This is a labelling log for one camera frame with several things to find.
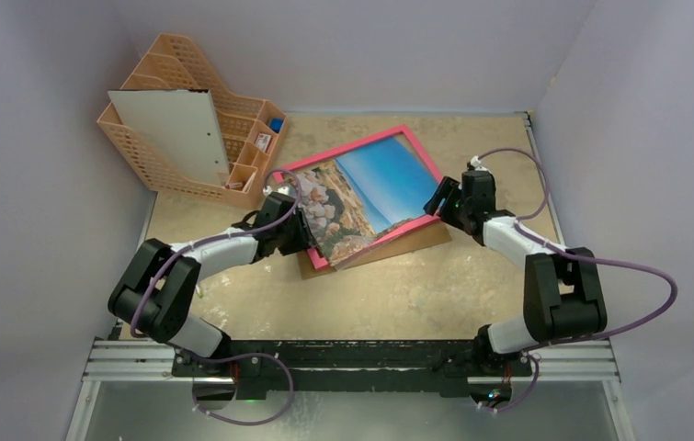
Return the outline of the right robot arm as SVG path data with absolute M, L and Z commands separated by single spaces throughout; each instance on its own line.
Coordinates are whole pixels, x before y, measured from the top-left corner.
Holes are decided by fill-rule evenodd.
M 608 323 L 592 252 L 563 249 L 535 232 L 520 233 L 517 216 L 497 208 L 495 192 L 489 171 L 470 169 L 460 180 L 444 177 L 424 206 L 426 214 L 465 232 L 524 273 L 521 314 L 483 326 L 473 339 L 472 360 L 486 374 L 519 358 L 524 349 L 588 337 Z

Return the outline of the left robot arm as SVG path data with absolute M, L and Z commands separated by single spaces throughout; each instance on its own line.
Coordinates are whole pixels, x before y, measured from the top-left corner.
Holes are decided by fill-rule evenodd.
M 108 311 L 137 334 L 189 351 L 207 375 L 231 363 L 231 337 L 190 310 L 202 280 L 274 253 L 296 254 L 311 236 L 295 198 L 272 192 L 261 209 L 191 243 L 143 242 L 108 298 Z

